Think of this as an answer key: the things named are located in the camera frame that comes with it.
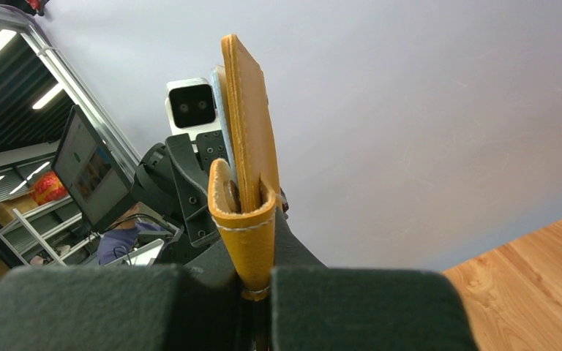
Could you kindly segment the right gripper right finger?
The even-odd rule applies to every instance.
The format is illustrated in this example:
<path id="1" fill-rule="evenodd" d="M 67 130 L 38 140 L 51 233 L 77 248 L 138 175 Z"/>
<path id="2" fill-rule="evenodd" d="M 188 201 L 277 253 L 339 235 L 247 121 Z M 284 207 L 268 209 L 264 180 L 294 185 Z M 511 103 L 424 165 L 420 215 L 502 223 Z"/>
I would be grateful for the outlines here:
<path id="1" fill-rule="evenodd" d="M 275 225 L 274 350 L 476 350 L 461 297 L 433 271 L 329 268 Z"/>

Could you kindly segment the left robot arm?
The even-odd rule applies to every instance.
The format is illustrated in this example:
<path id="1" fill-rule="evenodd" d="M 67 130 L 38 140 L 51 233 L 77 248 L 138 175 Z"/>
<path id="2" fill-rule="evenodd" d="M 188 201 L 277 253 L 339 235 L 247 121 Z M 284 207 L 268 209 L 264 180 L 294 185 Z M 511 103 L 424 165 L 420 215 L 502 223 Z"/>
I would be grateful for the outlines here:
<path id="1" fill-rule="evenodd" d="M 207 200 L 215 159 L 228 160 L 220 130 L 200 133 L 194 141 L 188 134 L 170 136 L 152 146 L 137 166 L 131 194 L 180 229 L 155 263 L 186 264 L 220 240 Z"/>

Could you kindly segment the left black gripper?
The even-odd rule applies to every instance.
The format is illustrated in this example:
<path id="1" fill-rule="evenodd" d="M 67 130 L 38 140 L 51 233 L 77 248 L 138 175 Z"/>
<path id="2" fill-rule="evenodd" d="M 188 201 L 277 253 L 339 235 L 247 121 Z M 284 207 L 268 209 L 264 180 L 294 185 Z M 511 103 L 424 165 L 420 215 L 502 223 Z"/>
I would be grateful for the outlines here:
<path id="1" fill-rule="evenodd" d="M 208 182 L 211 163 L 228 158 L 222 132 L 203 132 L 194 140 L 187 133 L 170 136 L 165 147 L 190 243 L 195 248 L 212 245 L 220 234 L 208 209 Z"/>

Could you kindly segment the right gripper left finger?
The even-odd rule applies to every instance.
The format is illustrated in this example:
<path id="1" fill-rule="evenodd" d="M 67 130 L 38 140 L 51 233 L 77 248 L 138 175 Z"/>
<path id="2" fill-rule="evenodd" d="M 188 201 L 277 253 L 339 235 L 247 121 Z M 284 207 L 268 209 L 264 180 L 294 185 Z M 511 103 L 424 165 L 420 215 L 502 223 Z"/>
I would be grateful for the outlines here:
<path id="1" fill-rule="evenodd" d="M 251 350 L 222 243 L 185 265 L 16 268 L 0 281 L 0 350 Z"/>

